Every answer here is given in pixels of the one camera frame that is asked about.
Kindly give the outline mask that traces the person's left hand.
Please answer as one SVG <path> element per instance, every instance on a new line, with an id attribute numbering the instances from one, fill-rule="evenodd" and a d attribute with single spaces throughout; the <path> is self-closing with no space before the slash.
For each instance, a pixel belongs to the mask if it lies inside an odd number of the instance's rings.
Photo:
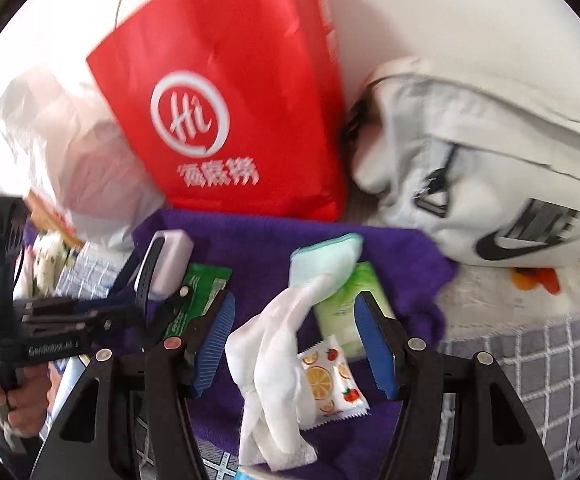
<path id="1" fill-rule="evenodd" d="M 20 386 L 5 393 L 0 387 L 0 408 L 9 408 L 6 422 L 14 434 L 37 437 L 47 418 L 48 392 L 51 388 L 47 364 L 28 366 L 20 370 Z"/>

